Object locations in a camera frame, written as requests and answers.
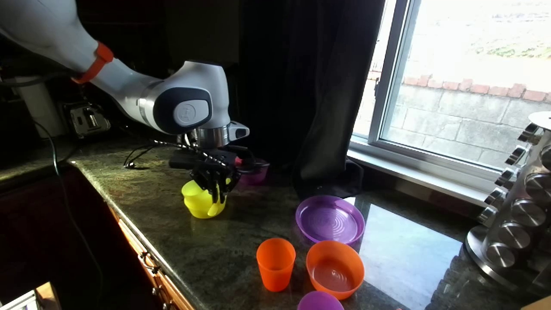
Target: orange cup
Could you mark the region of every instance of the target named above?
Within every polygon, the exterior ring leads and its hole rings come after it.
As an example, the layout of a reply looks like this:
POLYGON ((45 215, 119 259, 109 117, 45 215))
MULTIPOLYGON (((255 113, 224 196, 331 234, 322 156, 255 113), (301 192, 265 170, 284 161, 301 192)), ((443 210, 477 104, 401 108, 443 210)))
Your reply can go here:
POLYGON ((339 241, 315 242, 307 253, 307 270, 317 290, 350 297, 363 282, 363 263, 351 246, 339 241))
POLYGON ((270 237, 257 247, 257 263, 267 290, 279 292, 291 282, 296 251, 284 237, 270 237))

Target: window frame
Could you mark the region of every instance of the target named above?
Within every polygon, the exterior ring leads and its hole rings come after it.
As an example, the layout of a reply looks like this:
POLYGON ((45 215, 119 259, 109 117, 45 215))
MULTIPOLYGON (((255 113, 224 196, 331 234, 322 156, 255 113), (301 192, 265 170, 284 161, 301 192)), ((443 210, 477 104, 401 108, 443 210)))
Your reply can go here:
POLYGON ((403 79, 412 44, 420 0, 396 0, 389 41, 386 46, 381 79, 369 135, 353 135, 348 154, 370 166, 413 180, 417 184, 467 199, 484 208, 486 196, 496 187, 499 170, 451 158, 393 141, 384 141, 384 117, 394 108, 398 86, 403 79))

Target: dark curtain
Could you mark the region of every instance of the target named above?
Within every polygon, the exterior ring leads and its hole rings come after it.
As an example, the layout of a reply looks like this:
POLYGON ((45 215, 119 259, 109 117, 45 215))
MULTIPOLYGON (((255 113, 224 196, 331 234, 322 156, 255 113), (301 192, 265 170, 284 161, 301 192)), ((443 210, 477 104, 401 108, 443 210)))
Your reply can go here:
POLYGON ((382 5, 384 0, 245 5, 241 108, 251 125, 250 146, 276 170, 289 166, 300 196, 348 196, 360 185, 362 168, 346 160, 346 149, 382 5))

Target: window sill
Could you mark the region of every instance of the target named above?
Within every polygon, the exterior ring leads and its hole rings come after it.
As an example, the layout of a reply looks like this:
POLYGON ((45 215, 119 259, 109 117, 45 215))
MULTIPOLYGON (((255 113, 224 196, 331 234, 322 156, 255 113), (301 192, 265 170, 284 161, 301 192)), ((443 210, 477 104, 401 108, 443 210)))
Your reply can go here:
POLYGON ((386 172, 389 175, 410 180, 413 184, 439 191, 443 194, 458 197, 462 201, 472 203, 480 206, 480 210, 486 206, 484 199, 493 191, 494 184, 487 179, 477 179, 472 175, 463 175, 462 172, 444 168, 441 165, 432 165, 429 161, 415 160, 410 156, 403 156, 387 149, 381 148, 370 148, 370 151, 350 148, 348 156, 353 160, 358 160, 365 163, 367 166, 372 166, 375 170, 386 172), (451 180, 437 173, 453 173, 458 175, 460 180, 451 180))

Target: yellow cup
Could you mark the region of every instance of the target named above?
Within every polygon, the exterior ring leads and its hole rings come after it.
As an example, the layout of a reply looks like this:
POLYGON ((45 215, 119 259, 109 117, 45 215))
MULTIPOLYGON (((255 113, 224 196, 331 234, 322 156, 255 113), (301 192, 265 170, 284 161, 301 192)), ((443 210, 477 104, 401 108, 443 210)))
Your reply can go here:
POLYGON ((181 192, 184 196, 184 204, 196 218, 212 218, 226 208, 227 199, 224 199, 224 203, 214 203, 212 194, 198 185, 193 179, 183 185, 181 192))

